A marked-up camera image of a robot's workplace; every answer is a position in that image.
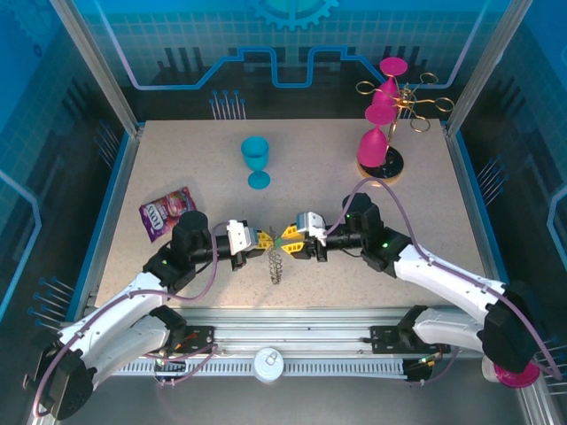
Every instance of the black round base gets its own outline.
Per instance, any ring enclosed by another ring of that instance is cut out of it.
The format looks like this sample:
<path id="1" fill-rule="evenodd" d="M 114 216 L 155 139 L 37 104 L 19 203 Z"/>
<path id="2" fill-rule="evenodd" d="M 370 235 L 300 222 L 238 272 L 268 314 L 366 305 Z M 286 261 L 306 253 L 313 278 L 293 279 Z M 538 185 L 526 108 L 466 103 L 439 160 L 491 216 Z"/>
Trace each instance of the black round base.
<path id="1" fill-rule="evenodd" d="M 404 158 L 392 146 L 386 152 L 386 161 L 381 166 L 362 166 L 358 167 L 365 177 L 377 177 L 378 179 L 391 180 L 398 177 L 404 168 Z"/>

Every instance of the pink cup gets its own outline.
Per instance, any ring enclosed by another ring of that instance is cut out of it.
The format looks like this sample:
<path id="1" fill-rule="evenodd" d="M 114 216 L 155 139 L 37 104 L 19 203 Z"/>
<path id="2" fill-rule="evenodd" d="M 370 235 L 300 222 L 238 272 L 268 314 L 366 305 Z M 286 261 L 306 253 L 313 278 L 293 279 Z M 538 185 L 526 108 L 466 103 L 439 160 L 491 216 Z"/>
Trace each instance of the pink cup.
<path id="1" fill-rule="evenodd" d="M 400 76 L 408 70 L 408 62 L 402 58 L 386 58 L 380 62 L 380 71 L 388 76 Z"/>
<path id="2" fill-rule="evenodd" d="M 380 84 L 378 90 L 374 92 L 374 96 L 372 97 L 372 104 L 387 104 L 388 106 L 391 106 L 395 111 L 395 98 L 398 96 L 399 94 L 396 83 L 394 82 L 393 78 L 390 77 L 388 78 L 388 80 Z"/>
<path id="3" fill-rule="evenodd" d="M 494 365 L 494 373 L 498 381 L 510 388 L 529 387 L 540 377 L 540 369 L 532 363 L 521 374 L 513 374 L 498 365 Z"/>
<path id="4" fill-rule="evenodd" d="M 366 108 L 364 117 L 375 126 L 387 126 L 396 119 L 396 110 L 378 102 Z"/>
<path id="5" fill-rule="evenodd" d="M 388 139 L 380 128 L 376 127 L 362 137 L 356 158 L 362 166 L 374 168 L 386 161 L 387 151 Z"/>

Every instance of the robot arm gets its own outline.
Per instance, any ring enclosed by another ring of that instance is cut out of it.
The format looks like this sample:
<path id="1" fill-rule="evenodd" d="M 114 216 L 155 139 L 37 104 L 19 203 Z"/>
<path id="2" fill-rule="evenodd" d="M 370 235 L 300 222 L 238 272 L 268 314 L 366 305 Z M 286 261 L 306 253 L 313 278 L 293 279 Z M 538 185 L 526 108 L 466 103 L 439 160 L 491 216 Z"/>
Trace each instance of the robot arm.
<path id="1" fill-rule="evenodd" d="M 57 335 L 45 331 L 36 337 L 30 347 L 32 361 L 24 388 L 37 390 L 44 382 L 40 401 L 53 416 L 64 420 L 72 415 L 101 382 L 132 359 L 157 350 L 166 355 L 175 350 L 185 336 L 186 323 L 164 304 L 169 294 L 177 293 L 192 281 L 195 265 L 213 259 L 213 237 L 217 259 L 229 259 L 233 270 L 260 256 L 267 247 L 269 238 L 249 228 L 245 221 L 231 220 L 225 236 L 211 236 L 207 227 L 203 213 L 185 213 L 174 227 L 171 242 L 148 261 L 143 272 L 120 294 Z M 448 313 L 415 306 L 397 327 L 399 339 L 408 348 L 415 346 L 415 341 L 458 345 L 484 352 L 510 372 L 524 371 L 538 347 L 525 326 L 494 293 L 511 300 L 544 335 L 542 311 L 526 285 L 506 286 L 450 265 L 421 247 L 417 249 L 409 237 L 384 226 L 377 206 L 367 195 L 356 194 L 346 223 L 332 231 L 323 217 L 305 212 L 286 229 L 282 239 L 282 248 L 294 258 L 317 258 L 321 262 L 327 261 L 329 250 L 360 248 L 363 260 L 376 271 L 431 290 L 466 312 Z M 481 282 L 480 288 L 459 276 Z M 133 296 L 137 291 L 146 292 Z M 119 298 L 124 298 L 120 306 L 109 307 Z M 96 321 L 83 329 L 95 314 L 99 315 Z M 44 378 L 57 356 L 60 361 Z"/>
<path id="2" fill-rule="evenodd" d="M 541 336 L 546 335 L 543 312 L 527 285 L 506 285 L 472 274 L 414 246 L 408 236 L 384 226 L 378 207 L 366 194 L 353 197 L 345 224 L 329 227 L 321 216 L 304 212 L 282 238 L 293 239 L 283 249 L 296 259 L 324 262 L 327 251 L 360 248 L 369 267 L 426 288 L 466 312 L 455 315 L 414 307 L 398 326 L 400 337 L 409 344 L 415 338 L 427 344 L 457 344 L 483 352 L 509 372 L 522 373 L 539 348 L 501 298 L 511 301 Z"/>
<path id="3" fill-rule="evenodd" d="M 64 420 L 76 412 L 101 382 L 133 359 L 157 350 L 168 355 L 183 340 L 185 319 L 164 304 L 168 295 L 194 279 L 195 265 L 213 259 L 215 236 L 207 226 L 203 213 L 185 213 L 174 228 L 171 242 L 124 290 L 56 335 L 44 331 L 35 337 L 24 388 L 37 390 L 48 365 L 66 350 L 41 397 L 41 404 L 55 418 Z M 216 237 L 218 260 L 229 259 L 233 270 L 238 270 L 248 258 L 262 254 L 263 250 L 255 249 L 258 232 L 245 221 L 231 220 L 226 229 L 227 235 Z"/>

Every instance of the metal spring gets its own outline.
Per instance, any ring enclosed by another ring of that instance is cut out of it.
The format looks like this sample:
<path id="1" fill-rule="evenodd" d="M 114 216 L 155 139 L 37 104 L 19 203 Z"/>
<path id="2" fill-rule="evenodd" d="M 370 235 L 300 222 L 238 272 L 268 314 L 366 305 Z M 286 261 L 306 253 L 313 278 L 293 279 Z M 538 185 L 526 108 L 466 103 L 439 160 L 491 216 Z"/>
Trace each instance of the metal spring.
<path id="1" fill-rule="evenodd" d="M 271 227 L 269 228 L 268 234 L 272 238 L 272 241 L 274 241 L 272 246 L 268 248 L 269 276 L 272 279 L 272 283 L 274 285 L 279 285 L 282 281 L 283 261 L 282 256 L 276 248 L 276 239 L 278 238 L 278 236 L 274 229 L 272 229 Z"/>

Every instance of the cable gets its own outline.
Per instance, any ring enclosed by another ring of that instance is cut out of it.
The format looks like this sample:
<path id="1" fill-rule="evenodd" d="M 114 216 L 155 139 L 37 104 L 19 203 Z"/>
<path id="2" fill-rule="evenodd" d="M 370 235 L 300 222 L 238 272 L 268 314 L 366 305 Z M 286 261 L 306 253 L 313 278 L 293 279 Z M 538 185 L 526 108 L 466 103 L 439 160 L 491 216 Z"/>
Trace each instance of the cable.
<path id="1" fill-rule="evenodd" d="M 49 414 L 48 411 L 40 412 L 39 406 L 40 406 L 40 400 L 42 398 L 43 391 L 45 390 L 45 386 L 47 385 L 47 381 L 49 380 L 51 374 L 55 370 L 55 367 L 57 367 L 57 364 L 61 361 L 61 359 L 63 359 L 63 356 L 65 356 L 65 354 L 69 351 L 69 349 L 73 346 L 73 344 L 76 343 L 79 340 L 81 335 L 83 335 L 85 332 L 87 332 L 89 330 L 90 326 L 93 323 L 95 323 L 104 313 L 109 311 L 111 308 L 115 307 L 116 305 L 120 304 L 122 301 L 124 301 L 126 299 L 131 299 L 132 297 L 135 297 L 135 296 L 138 296 L 138 295 L 157 295 L 157 296 L 162 297 L 162 298 L 172 298 L 172 299 L 176 299 L 176 300 L 182 301 L 182 302 L 199 301 L 201 298 L 203 298 L 206 295 L 206 293 L 211 289 L 211 286 L 213 286 L 214 278 L 216 277 L 216 269 L 217 269 L 217 266 L 218 266 L 218 263 L 219 263 L 219 255 L 218 255 L 219 253 L 218 253 L 217 244 L 216 244 L 216 237 L 214 237 L 214 234 L 215 234 L 217 228 L 220 228 L 222 226 L 226 227 L 226 226 L 228 226 L 228 224 L 229 224 L 228 222 L 223 222 L 223 223 L 219 223 L 219 224 L 217 224 L 216 226 L 213 227 L 213 231 L 211 232 L 212 235 L 213 235 L 213 237 L 211 237 L 211 243 L 212 243 L 212 246 L 213 246 L 213 249 L 212 249 L 213 261 L 212 261 L 211 265 L 213 266 L 213 270 L 211 271 L 211 275 L 209 276 L 209 280 L 206 283 L 206 286 L 195 297 L 181 297 L 181 296 L 176 295 L 176 294 L 169 294 L 169 293 L 166 293 L 166 292 L 161 292 L 159 290 L 133 290 L 133 291 L 130 291 L 129 293 L 127 293 L 127 294 L 124 294 L 124 295 L 114 299 L 113 301 L 109 302 L 108 304 L 103 305 L 100 308 L 98 308 L 98 310 L 95 311 L 93 316 L 84 325 L 82 325 L 82 327 L 71 337 L 69 342 L 67 344 L 65 344 L 63 347 L 61 347 L 61 350 L 59 350 L 59 352 L 55 355 L 55 357 L 53 358 L 51 363 L 47 366 L 47 369 L 45 369 L 45 372 L 43 373 L 42 379 L 40 380 L 39 385 L 37 386 L 37 391 L 35 392 L 35 396 L 34 396 L 34 403 L 32 404 L 32 414 L 34 415 L 34 417 L 40 418 L 40 417 L 43 417 L 43 416 L 46 416 L 47 414 Z M 211 354 L 210 357 L 206 359 L 206 361 L 208 361 L 211 357 L 213 357 L 213 354 Z"/>
<path id="2" fill-rule="evenodd" d="M 347 251 L 345 248 L 343 248 L 341 251 L 344 252 L 349 257 L 353 257 L 354 259 L 359 259 L 360 257 L 362 257 L 362 255 L 352 254 L 351 252 Z"/>
<path id="3" fill-rule="evenodd" d="M 419 253 L 419 255 L 421 255 L 424 259 L 429 259 L 430 257 L 423 251 L 422 247 L 417 243 L 416 235 L 414 234 L 414 230 L 411 227 L 411 223 L 409 222 L 408 215 L 406 214 L 406 211 L 404 210 L 403 206 L 401 205 L 400 200 L 398 199 L 396 194 L 393 192 L 392 188 L 390 188 L 390 186 L 388 186 L 382 179 L 378 179 L 377 177 L 367 177 L 366 179 L 360 181 L 356 186 L 354 186 L 353 191 L 351 192 L 348 199 L 346 200 L 343 211 L 338 216 L 337 222 L 335 224 L 333 224 L 330 227 L 330 229 L 325 232 L 325 235 L 332 233 L 338 227 L 340 222 L 345 217 L 346 212 L 348 211 L 348 208 L 351 206 L 351 203 L 353 202 L 354 195 L 356 195 L 356 191 L 364 183 L 367 183 L 367 182 L 377 182 L 377 183 L 380 183 L 382 185 L 382 187 L 384 187 L 384 189 L 388 192 L 388 194 L 392 198 L 393 202 L 398 206 L 398 209 L 400 210 L 401 217 L 403 218 L 403 220 L 406 224 L 406 228 L 408 229 L 409 237 L 411 239 L 412 244 L 414 245 L 414 248 Z M 557 367 L 557 364 L 554 362 L 554 360 L 551 356 L 551 353 L 549 352 L 545 343 L 543 342 L 540 335 L 538 334 L 538 331 L 533 327 L 533 325 L 525 317 L 525 315 L 520 311 L 520 309 L 517 308 L 510 300 L 508 300 L 506 297 L 504 297 L 498 291 L 493 290 L 490 287 L 485 287 L 485 285 L 483 283 L 478 282 L 476 279 L 473 279 L 472 277 L 469 277 L 466 274 L 459 272 L 458 270 L 454 270 L 451 267 L 445 266 L 444 264 L 440 264 L 435 260 L 431 260 L 430 264 L 432 266 L 435 266 L 435 267 L 445 271 L 445 272 L 448 272 L 448 273 L 450 273 L 454 276 L 457 276 L 457 277 L 463 279 L 466 282 L 472 283 L 477 288 L 481 288 L 485 292 L 488 292 L 490 295 L 498 298 L 504 305 L 506 305 L 507 308 L 509 308 L 516 315 L 516 317 L 524 324 L 524 326 L 526 327 L 528 332 L 530 332 L 533 340 L 539 346 L 541 352 L 543 353 L 544 357 L 548 361 L 549 366 L 551 367 L 551 370 L 549 370 L 547 367 L 544 367 L 543 365 L 540 365 L 538 367 L 541 370 L 543 370 L 544 372 L 546 372 L 547 374 L 552 375 L 557 381 L 561 381 L 563 379 L 563 376 L 561 374 L 561 371 L 559 370 L 559 367 Z"/>
<path id="4" fill-rule="evenodd" d="M 453 367 L 453 364 L 456 362 L 457 356 L 461 351 L 459 347 L 455 347 L 455 346 L 451 347 L 451 349 L 453 350 L 453 352 L 451 354 L 451 359 L 449 360 L 448 365 L 438 375 L 433 376 L 427 381 L 422 381 L 422 387 L 425 385 L 431 385 L 432 383 L 440 380 L 443 376 L 445 376 L 449 372 L 449 370 L 451 370 L 451 367 Z"/>
<path id="5" fill-rule="evenodd" d="M 217 344 L 209 344 L 206 345 L 202 348 L 199 348 L 198 350 L 195 350 L 194 352 L 190 352 L 189 354 L 183 354 L 182 356 L 179 357 L 161 357 L 161 356 L 155 356 L 153 354 L 146 354 L 144 357 L 147 359 L 154 359 L 154 360 L 161 360 L 161 361 L 181 361 L 181 360 L 185 360 L 185 359 L 190 359 L 191 357 L 195 357 L 199 354 L 202 354 L 204 352 L 208 352 L 209 350 L 212 350 L 215 346 L 218 347 Z"/>
<path id="6" fill-rule="evenodd" d="M 165 378 L 164 378 L 162 381 L 160 381 L 161 385 L 162 386 L 169 385 L 169 386 L 175 387 L 176 384 L 182 383 L 183 381 L 187 381 L 188 379 L 190 379 L 194 374 L 196 374 L 199 370 L 201 370 L 203 367 L 205 367 L 206 363 L 216 354 L 219 346 L 217 344 L 212 344 L 212 347 L 213 347 L 213 349 L 211 350 L 211 353 L 208 356 L 206 356 L 205 359 L 203 359 L 203 361 L 201 361 L 188 374 L 182 376 L 181 378 L 176 378 L 176 379 L 171 378 L 169 381 L 166 381 Z"/>

